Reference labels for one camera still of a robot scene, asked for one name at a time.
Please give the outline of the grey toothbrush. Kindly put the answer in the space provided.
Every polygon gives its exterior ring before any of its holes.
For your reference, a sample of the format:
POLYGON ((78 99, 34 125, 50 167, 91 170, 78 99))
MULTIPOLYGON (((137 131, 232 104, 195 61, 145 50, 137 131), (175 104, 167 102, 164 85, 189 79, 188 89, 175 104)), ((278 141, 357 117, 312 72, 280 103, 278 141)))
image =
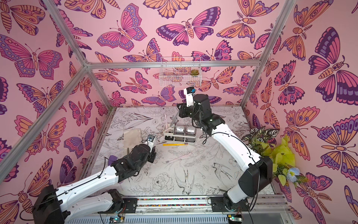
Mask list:
POLYGON ((179 115, 179 113, 175 114, 175 115, 172 117, 172 122, 170 123, 170 126, 169 126, 170 128, 174 127, 175 124, 177 123, 177 121, 178 121, 178 119, 177 119, 178 115, 179 115))

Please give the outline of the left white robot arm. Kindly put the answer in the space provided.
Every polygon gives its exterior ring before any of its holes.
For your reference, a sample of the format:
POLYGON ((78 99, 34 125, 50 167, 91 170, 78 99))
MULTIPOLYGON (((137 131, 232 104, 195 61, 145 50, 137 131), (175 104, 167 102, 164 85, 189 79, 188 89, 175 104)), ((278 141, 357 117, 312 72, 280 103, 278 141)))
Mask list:
POLYGON ((155 156, 154 146, 139 144, 131 153, 97 174, 56 189, 52 184, 45 187, 32 207, 34 222, 44 224, 53 220, 64 223, 65 213, 69 212, 71 205, 105 187, 137 176, 147 162, 154 161, 155 156))

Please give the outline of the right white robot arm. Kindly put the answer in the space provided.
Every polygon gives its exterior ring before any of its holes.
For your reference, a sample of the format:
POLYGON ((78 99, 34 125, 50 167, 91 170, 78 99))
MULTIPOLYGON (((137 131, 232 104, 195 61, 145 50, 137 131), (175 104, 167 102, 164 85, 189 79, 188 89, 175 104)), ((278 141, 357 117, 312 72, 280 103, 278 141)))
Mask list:
POLYGON ((189 117, 208 137, 218 141, 236 160, 243 171, 238 183, 226 191, 223 201, 228 210, 235 210, 241 201, 254 198, 273 180, 273 161, 250 149, 229 128, 224 119, 212 113, 207 94, 184 93, 186 101, 178 104, 179 116, 189 117))

